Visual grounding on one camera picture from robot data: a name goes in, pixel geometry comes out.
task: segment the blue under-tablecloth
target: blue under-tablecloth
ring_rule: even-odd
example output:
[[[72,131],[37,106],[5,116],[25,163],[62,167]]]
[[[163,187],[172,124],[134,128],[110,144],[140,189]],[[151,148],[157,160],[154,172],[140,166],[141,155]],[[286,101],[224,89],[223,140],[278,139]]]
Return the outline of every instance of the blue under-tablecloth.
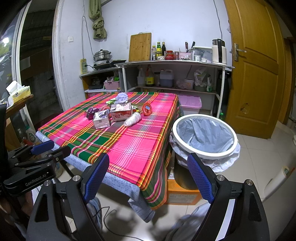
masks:
[[[36,136],[42,141],[50,140],[48,137],[43,135],[40,131],[36,132]],[[53,150],[60,148],[56,143],[54,144]],[[88,162],[83,161],[79,157],[76,157],[73,154],[65,158],[65,161],[76,167],[80,171],[84,171],[86,167],[90,166]],[[103,183],[113,187],[114,189],[128,195],[130,197],[128,203],[132,207],[132,209],[143,219],[146,223],[148,223],[154,216],[155,211],[150,208],[144,199],[143,195],[140,192],[140,188],[126,180],[123,180],[109,172],[106,173]]]

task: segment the white electric kettle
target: white electric kettle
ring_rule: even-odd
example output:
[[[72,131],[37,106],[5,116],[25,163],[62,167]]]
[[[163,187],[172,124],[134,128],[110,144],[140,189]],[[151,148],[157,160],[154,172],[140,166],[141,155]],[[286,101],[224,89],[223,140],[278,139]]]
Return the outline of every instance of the white electric kettle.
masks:
[[[226,48],[225,42],[221,39],[213,39],[212,40],[212,50],[213,50],[213,63],[216,64],[227,64],[227,56],[226,56]]]

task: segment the wooden cutting board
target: wooden cutting board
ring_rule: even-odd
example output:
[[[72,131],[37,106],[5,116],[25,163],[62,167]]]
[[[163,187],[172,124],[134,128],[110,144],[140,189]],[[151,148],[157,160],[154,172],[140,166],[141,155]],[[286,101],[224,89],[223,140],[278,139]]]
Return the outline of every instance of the wooden cutting board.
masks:
[[[151,54],[151,33],[131,35],[128,61],[147,61]]]

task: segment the power strip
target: power strip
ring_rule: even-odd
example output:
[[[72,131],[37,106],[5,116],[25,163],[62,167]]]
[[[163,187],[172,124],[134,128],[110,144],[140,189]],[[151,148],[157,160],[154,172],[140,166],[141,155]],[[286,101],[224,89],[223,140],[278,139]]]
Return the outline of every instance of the power strip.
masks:
[[[80,72],[81,72],[81,74],[87,73],[87,66],[86,66],[86,59],[85,58],[80,60]]]

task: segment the door handle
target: door handle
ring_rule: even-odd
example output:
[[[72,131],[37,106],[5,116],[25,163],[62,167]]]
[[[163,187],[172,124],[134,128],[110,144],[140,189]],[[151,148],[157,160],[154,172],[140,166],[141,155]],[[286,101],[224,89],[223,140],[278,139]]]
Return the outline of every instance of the door handle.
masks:
[[[246,50],[242,50],[239,49],[239,45],[238,44],[234,44],[234,61],[238,61],[239,60],[239,52],[244,52],[246,53]]]

